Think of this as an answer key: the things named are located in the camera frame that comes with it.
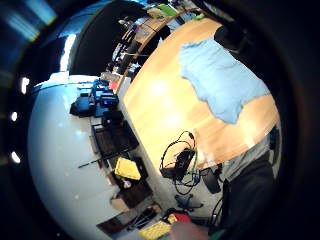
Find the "desk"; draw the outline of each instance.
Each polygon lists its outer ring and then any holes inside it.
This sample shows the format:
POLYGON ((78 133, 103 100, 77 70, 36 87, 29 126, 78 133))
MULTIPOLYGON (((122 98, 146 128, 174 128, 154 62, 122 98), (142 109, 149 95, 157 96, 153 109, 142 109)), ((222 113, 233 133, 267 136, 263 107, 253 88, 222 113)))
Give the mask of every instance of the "desk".
MULTIPOLYGON (((218 27, 207 18, 181 26, 152 53, 125 94, 125 107, 157 171, 166 146, 184 130, 196 137, 197 167, 203 169, 247 151, 279 119, 269 94, 245 104, 237 124, 227 124, 213 116, 207 103, 198 100, 191 83, 180 76, 180 46, 210 37, 218 27)), ((172 147, 165 161, 172 162, 169 156, 183 147, 172 147)))

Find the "blue towel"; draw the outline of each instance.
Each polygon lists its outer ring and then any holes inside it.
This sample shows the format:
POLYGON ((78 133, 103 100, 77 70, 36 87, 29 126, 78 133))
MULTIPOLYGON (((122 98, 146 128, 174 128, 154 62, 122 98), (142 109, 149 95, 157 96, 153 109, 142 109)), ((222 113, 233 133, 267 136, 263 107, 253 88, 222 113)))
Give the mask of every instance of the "blue towel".
POLYGON ((243 104, 270 93, 263 81, 213 38, 181 46, 180 64, 182 77, 191 82, 198 98, 227 123, 237 122, 243 104))

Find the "black cable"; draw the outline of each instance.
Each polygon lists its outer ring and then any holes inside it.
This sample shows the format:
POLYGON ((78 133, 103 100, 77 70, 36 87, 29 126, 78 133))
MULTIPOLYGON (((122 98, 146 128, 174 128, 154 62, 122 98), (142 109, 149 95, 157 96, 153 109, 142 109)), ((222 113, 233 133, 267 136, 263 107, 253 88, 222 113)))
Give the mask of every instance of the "black cable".
MULTIPOLYGON (((213 221, 213 215, 214 215, 217 207, 219 206, 220 202, 222 201, 222 199, 223 199, 223 197, 221 197, 221 198, 219 199, 219 201, 216 203, 216 205, 214 206, 214 208, 213 208, 213 210, 212 210, 211 217, 210 217, 210 224, 211 224, 211 225, 213 225, 213 223, 212 223, 212 221, 213 221)), ((216 218, 215 218, 214 220, 217 219, 218 215, 220 214, 220 210, 221 210, 221 209, 222 209, 222 206, 221 206, 221 208, 219 209, 219 211, 218 211, 218 213, 217 213, 217 216, 216 216, 216 218)))
POLYGON ((215 219, 214 219, 214 222, 212 223, 212 226, 215 226, 215 225, 216 225, 216 222, 218 221, 218 218, 219 218, 219 215, 220 215, 221 211, 222 211, 222 206, 221 206, 221 208, 219 209, 219 211, 218 211, 218 213, 217 213, 217 215, 216 215, 216 217, 215 217, 215 219))

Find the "desk clutter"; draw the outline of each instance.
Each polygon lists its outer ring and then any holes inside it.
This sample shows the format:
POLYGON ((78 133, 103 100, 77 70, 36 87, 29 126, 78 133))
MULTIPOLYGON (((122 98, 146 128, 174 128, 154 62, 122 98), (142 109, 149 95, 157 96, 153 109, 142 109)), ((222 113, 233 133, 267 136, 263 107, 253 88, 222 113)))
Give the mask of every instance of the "desk clutter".
POLYGON ((80 90, 80 96, 71 104, 70 114, 78 117, 102 117, 104 112, 117 108, 119 98, 108 87, 109 81, 97 79, 90 88, 80 90))

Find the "white wall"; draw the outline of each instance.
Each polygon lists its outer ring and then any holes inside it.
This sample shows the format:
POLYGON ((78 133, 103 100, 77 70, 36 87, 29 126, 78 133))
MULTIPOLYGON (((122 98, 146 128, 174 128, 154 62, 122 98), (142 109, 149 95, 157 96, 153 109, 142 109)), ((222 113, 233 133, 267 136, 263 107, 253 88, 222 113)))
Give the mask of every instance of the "white wall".
POLYGON ((117 187, 108 185, 91 149, 89 118, 69 114, 77 85, 40 90, 28 134, 31 174, 47 210, 74 239, 108 239, 96 225, 119 212, 109 204, 117 187))

